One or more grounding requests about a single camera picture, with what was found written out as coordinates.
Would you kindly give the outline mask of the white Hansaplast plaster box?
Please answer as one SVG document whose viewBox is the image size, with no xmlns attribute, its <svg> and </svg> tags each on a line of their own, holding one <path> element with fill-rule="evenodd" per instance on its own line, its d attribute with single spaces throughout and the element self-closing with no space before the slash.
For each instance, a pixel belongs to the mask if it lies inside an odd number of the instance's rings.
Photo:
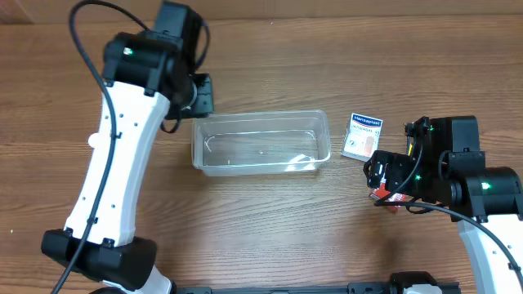
<svg viewBox="0 0 523 294">
<path fill-rule="evenodd" d="M 353 113 L 348 121 L 341 155 L 368 161 L 378 149 L 382 120 Z"/>
</svg>

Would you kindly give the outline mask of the orange tube with white cap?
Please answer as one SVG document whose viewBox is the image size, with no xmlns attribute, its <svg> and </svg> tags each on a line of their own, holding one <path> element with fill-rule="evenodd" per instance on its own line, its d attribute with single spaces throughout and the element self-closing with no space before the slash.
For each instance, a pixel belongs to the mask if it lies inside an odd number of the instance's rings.
<svg viewBox="0 0 523 294">
<path fill-rule="evenodd" d="M 92 149 L 95 149 L 95 147 L 97 147 L 97 144 L 98 144 L 98 139 L 99 139 L 99 133 L 98 132 L 95 132 L 95 133 L 92 133 L 88 139 L 87 139 L 87 143 L 89 144 L 89 146 L 92 148 Z"/>
</svg>

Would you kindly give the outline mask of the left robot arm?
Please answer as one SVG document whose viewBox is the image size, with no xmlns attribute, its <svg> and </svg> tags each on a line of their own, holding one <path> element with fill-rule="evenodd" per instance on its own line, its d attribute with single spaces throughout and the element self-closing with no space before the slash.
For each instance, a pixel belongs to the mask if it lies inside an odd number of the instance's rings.
<svg viewBox="0 0 523 294">
<path fill-rule="evenodd" d="M 118 33 L 92 76 L 102 94 L 100 126 L 78 200 L 60 229 L 42 238 L 42 253 L 102 283 L 104 293 L 174 293 L 156 264 L 157 246 L 136 236 L 136 207 L 156 134 L 165 122 L 206 118 L 214 110 L 212 80 L 199 68 L 209 40 L 204 19 L 165 1 L 153 26 Z"/>
</svg>

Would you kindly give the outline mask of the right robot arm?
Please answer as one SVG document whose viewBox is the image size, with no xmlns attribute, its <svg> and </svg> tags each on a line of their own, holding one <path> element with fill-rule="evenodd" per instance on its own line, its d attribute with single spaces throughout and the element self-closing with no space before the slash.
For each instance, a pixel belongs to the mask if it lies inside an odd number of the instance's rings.
<svg viewBox="0 0 523 294">
<path fill-rule="evenodd" d="M 522 181 L 487 167 L 474 116 L 421 117 L 405 125 L 406 154 L 376 150 L 364 164 L 377 207 L 442 212 L 458 227 L 479 293 L 522 291 Z"/>
</svg>

